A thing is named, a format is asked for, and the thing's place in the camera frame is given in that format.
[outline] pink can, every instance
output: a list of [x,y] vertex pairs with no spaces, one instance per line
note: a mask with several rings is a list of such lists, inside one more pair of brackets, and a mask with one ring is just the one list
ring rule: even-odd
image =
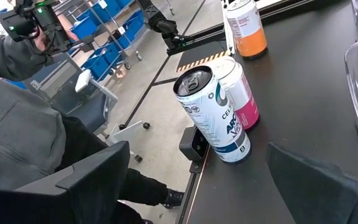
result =
[[210,61],[207,66],[219,79],[234,111],[244,129],[249,129],[258,121],[259,111],[244,75],[242,66],[232,57],[224,56]]

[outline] hand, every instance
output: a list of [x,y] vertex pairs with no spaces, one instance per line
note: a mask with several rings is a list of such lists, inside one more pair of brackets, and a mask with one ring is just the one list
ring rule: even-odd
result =
[[[71,40],[74,40],[74,41],[79,40],[78,37],[74,33],[72,33],[71,31],[66,30],[66,33],[67,33],[68,37]],[[47,43],[47,37],[45,36],[44,32],[42,32],[42,30],[40,31],[40,35],[37,38],[34,39],[34,43],[35,43],[35,46],[39,50],[45,50],[46,43]]]

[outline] sleeve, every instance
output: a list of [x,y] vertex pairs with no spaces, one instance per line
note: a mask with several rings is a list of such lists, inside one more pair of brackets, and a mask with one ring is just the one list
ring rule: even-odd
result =
[[43,67],[32,62],[31,55],[28,40],[15,42],[9,36],[0,35],[0,77],[12,81],[30,78]]

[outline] can lid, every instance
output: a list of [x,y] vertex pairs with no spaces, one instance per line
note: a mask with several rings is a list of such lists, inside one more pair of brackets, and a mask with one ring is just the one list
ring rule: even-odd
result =
[[245,6],[246,4],[248,4],[251,1],[253,1],[253,0],[235,0],[229,4],[229,7],[227,9],[228,9],[228,11],[233,11],[233,10],[236,10],[236,9],[242,7],[242,6]]
[[213,73],[218,79],[228,76],[236,66],[236,61],[230,56],[223,56],[207,63],[212,68]]
[[187,70],[173,85],[178,96],[190,96],[202,90],[211,80],[212,70],[207,66],[197,66]]

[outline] gray hoodie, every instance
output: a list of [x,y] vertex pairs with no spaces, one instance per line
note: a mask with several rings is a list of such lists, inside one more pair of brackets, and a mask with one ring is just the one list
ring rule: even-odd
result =
[[[29,42],[0,35],[0,77],[25,80],[34,65]],[[65,148],[59,112],[41,97],[0,79],[0,189],[16,189],[52,174]]]

